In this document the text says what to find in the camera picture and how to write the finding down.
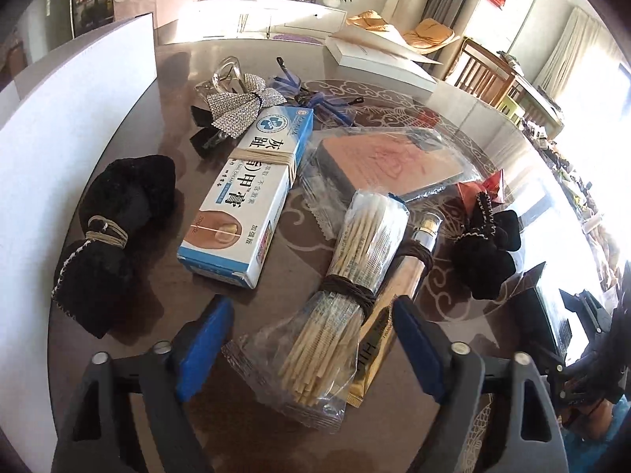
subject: blue and white box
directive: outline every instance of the blue and white box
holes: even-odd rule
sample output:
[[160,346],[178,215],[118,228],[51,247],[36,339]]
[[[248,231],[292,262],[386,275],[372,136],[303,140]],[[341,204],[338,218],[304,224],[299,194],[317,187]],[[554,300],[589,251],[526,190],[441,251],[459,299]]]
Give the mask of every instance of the blue and white box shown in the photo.
[[[311,109],[266,108],[239,148],[293,153],[299,164],[313,118]],[[290,188],[287,165],[229,158],[190,225],[178,260],[196,274],[256,287]]]

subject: brown tabletop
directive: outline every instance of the brown tabletop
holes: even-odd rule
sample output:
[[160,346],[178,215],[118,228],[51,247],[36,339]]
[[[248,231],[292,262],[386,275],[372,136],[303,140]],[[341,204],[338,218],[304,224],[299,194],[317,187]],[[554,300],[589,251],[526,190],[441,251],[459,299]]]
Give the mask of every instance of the brown tabletop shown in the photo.
[[[176,259],[182,237],[233,147],[224,143],[212,159],[201,161],[188,140],[197,131],[189,107],[203,105],[194,87],[208,80],[215,65],[228,55],[238,56],[245,72],[266,78],[279,74],[275,58],[282,56],[303,80],[319,80],[309,82],[310,88],[349,99],[364,96],[365,103],[357,109],[359,124],[433,127],[455,141],[482,175],[505,168],[510,188],[507,205],[523,217],[525,226],[525,245],[517,258],[520,271],[547,260],[547,270],[567,291],[597,287],[589,248],[569,204],[519,131],[502,124],[490,137],[484,122],[476,125],[471,121],[473,110],[460,127],[433,110],[449,108],[455,119],[462,113],[462,91],[440,82],[430,95],[388,78],[340,68],[327,50],[317,45],[235,39],[158,47],[158,79],[114,135],[93,177],[117,158],[165,154],[176,165],[177,208],[166,224],[150,226],[128,250],[137,276],[124,302],[128,313],[123,324],[98,340],[60,309],[51,309],[49,378],[58,428],[73,388],[97,351],[106,350],[118,358],[171,339],[185,322],[198,318],[216,293],[235,302],[234,336],[255,331],[300,308],[328,267],[333,242],[324,240],[299,188],[289,193],[255,290],[194,276]],[[447,259],[449,246],[460,233],[463,208],[454,194],[446,191],[429,202],[413,205],[412,222],[427,205],[439,205],[447,221],[436,266],[417,302],[428,318],[442,322],[453,341],[466,341],[481,352],[510,357],[516,333],[502,303],[515,290],[523,289],[528,279],[517,276],[496,301],[472,300],[468,290],[455,280]],[[75,216],[67,241],[80,237]],[[403,349],[395,343],[362,407],[347,409],[342,429],[335,435],[304,428],[258,404],[223,358],[218,358],[203,391],[187,409],[218,472],[395,473],[406,471],[427,435],[437,405],[422,393]],[[141,413],[135,412],[141,444],[147,462],[154,466],[157,455],[147,439]]]

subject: plastic wrapper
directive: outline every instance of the plastic wrapper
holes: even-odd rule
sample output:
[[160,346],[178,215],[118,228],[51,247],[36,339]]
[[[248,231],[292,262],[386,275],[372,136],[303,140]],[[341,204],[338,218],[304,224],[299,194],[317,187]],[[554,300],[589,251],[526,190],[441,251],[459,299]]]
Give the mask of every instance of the plastic wrapper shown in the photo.
[[[376,295],[408,217],[402,201],[358,191],[328,275]],[[335,432],[357,371],[364,318],[355,297],[318,291],[291,318],[229,342],[223,353],[260,402],[306,426]]]
[[313,132],[300,179],[307,205],[332,240],[356,190],[392,193],[407,203],[481,176],[452,141],[429,128],[334,128]]

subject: bundle of cotton swabs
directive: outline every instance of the bundle of cotton swabs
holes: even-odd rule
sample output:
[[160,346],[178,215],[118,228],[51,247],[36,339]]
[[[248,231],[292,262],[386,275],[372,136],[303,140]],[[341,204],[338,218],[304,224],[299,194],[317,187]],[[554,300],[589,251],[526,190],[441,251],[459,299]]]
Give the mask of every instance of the bundle of cotton swabs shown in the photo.
[[[398,199],[357,191],[328,274],[345,277],[376,294],[403,239],[408,216]],[[270,389],[277,388],[300,406],[326,412],[333,398],[346,398],[343,391],[357,369],[363,321],[364,312],[351,296],[320,291],[289,321],[242,337],[238,343],[228,344],[225,353],[258,394],[267,390],[269,395]],[[288,399],[286,395],[276,399],[280,398]],[[259,399],[266,401],[269,396]]]

